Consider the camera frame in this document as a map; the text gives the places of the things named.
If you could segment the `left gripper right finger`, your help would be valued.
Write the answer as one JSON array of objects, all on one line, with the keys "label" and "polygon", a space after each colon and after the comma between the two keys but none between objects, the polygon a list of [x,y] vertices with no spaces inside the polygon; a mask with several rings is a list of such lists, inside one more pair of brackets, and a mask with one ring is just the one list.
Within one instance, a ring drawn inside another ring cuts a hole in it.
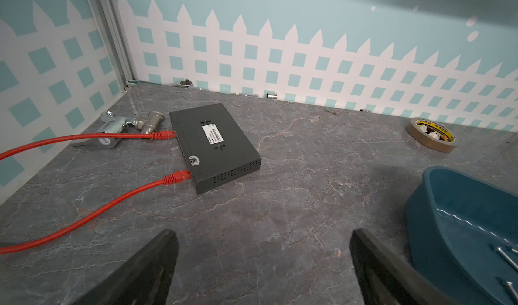
[{"label": "left gripper right finger", "polygon": [[352,232],[349,250],[365,304],[455,303],[368,230]]}]

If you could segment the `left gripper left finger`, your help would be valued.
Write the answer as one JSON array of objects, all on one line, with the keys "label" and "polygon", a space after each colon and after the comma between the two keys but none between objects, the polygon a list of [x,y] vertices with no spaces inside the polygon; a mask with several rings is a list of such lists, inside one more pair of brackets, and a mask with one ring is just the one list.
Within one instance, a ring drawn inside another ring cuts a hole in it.
[{"label": "left gripper left finger", "polygon": [[178,237],[165,229],[74,303],[165,304],[178,255]]}]

